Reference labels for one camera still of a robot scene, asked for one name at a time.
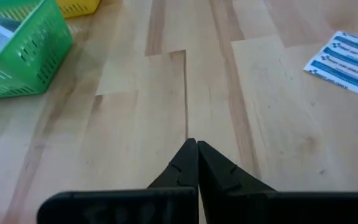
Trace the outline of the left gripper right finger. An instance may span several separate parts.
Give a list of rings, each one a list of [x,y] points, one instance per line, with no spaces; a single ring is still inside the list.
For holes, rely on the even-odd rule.
[[[275,189],[240,168],[207,142],[198,141],[198,148],[201,153],[200,165],[219,191],[224,193],[275,192]]]

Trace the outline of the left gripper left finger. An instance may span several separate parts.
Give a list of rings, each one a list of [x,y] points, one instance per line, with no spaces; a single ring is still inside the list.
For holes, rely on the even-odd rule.
[[[198,187],[198,145],[187,139],[164,171],[149,185],[157,187]]]

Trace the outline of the blue striped bandage wrapper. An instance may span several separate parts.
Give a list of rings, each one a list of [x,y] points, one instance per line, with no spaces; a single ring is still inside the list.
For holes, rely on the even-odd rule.
[[[335,32],[304,71],[358,94],[358,36]]]

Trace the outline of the green plastic basket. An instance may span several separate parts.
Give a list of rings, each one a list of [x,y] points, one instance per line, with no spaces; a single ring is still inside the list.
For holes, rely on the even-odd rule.
[[[19,21],[0,52],[0,98],[45,92],[73,38],[55,0],[0,0],[0,17]]]

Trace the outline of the yellow plastic basket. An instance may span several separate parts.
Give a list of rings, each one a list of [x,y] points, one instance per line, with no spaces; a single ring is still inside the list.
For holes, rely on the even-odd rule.
[[[101,0],[56,0],[65,19],[94,13]]]

